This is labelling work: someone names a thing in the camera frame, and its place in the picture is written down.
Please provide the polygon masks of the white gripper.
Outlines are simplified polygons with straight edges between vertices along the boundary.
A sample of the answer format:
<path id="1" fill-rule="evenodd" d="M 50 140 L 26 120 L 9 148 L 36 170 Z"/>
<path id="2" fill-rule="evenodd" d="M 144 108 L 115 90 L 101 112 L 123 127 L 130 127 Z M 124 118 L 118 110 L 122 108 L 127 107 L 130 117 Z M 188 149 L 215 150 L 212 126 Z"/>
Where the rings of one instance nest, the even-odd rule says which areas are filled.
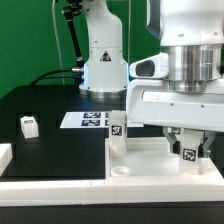
<path id="1" fill-rule="evenodd" d="M 216 132 L 224 132 L 224 79 L 209 82 L 204 93 L 173 92 L 167 87 L 165 80 L 133 80 L 127 90 L 128 119 L 163 126 L 170 152 L 177 155 L 180 141 L 171 127 L 206 130 L 198 157 L 208 158 Z"/>

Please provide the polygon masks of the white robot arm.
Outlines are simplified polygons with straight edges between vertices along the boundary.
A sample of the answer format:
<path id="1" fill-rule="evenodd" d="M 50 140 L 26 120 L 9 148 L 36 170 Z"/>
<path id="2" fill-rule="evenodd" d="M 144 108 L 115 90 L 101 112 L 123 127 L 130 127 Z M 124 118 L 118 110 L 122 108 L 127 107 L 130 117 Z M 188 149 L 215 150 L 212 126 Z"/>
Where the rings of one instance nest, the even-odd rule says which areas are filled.
<path id="1" fill-rule="evenodd" d="M 201 157 L 224 132 L 224 0 L 147 0 L 147 28 L 160 53 L 130 65 L 127 116 L 134 123 L 182 128 L 173 152 Z"/>

